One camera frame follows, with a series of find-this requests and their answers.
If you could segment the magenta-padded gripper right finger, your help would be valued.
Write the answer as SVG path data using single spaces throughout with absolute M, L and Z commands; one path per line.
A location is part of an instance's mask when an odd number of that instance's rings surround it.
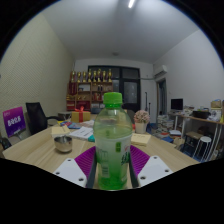
M 133 188 L 143 187 L 173 173 L 159 156 L 149 156 L 135 146 L 130 146 L 129 170 Z

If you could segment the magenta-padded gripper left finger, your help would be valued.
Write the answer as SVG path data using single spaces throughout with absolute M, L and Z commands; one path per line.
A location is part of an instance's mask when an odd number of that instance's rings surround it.
M 96 174 L 96 148 L 91 147 L 75 159 L 67 158 L 54 174 L 78 186 L 92 189 Z

